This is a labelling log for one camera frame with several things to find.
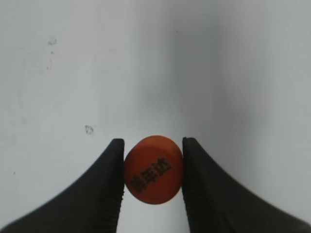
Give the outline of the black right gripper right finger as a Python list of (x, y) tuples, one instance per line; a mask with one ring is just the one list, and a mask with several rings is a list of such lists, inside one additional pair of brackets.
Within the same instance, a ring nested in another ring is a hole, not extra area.
[(192, 233), (309, 233), (311, 225), (253, 194), (193, 137), (182, 140), (182, 193)]

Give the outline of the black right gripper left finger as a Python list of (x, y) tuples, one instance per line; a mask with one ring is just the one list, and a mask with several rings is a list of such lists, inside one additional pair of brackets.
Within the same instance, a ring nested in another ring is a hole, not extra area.
[(56, 197), (2, 233), (115, 233), (124, 195), (124, 140), (113, 139), (92, 166)]

